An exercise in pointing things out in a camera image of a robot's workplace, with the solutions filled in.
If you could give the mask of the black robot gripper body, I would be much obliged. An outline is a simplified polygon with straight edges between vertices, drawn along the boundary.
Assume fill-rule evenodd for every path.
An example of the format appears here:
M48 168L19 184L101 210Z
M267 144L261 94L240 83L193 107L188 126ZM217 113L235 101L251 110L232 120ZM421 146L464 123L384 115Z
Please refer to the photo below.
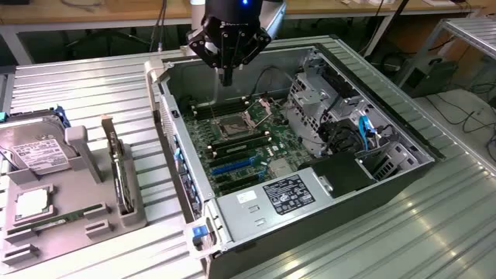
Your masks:
M223 38L240 33L252 37L260 30L263 1L211 0L205 1L203 28L211 38Z

